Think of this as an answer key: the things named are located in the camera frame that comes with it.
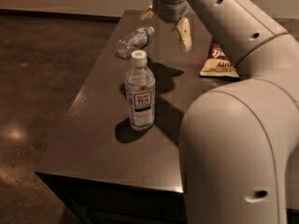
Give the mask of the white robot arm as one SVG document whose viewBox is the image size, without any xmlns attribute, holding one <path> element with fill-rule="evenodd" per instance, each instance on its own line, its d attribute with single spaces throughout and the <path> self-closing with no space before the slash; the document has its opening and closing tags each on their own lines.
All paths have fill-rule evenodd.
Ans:
<svg viewBox="0 0 299 224">
<path fill-rule="evenodd" d="M 298 43 L 250 0 L 153 0 L 143 18 L 191 7 L 242 76 L 199 96 L 180 126 L 188 224 L 287 224 L 286 169 L 299 145 Z"/>
</svg>

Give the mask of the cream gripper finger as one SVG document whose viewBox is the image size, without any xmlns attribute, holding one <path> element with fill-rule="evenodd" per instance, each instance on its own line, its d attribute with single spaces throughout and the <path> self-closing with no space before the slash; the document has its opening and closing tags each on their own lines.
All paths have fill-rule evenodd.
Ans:
<svg viewBox="0 0 299 224">
<path fill-rule="evenodd" d="M 189 19 L 186 17 L 181 18 L 175 23 L 174 31 L 178 34 L 178 40 L 181 49 L 184 52 L 189 52 L 192 48 L 192 36 Z"/>
<path fill-rule="evenodd" d="M 156 17 L 156 13 L 153 9 L 153 5 L 150 5 L 147 9 L 143 11 L 143 13 L 140 15 L 140 19 L 142 21 L 144 20 L 150 20 L 154 19 Z"/>
</svg>

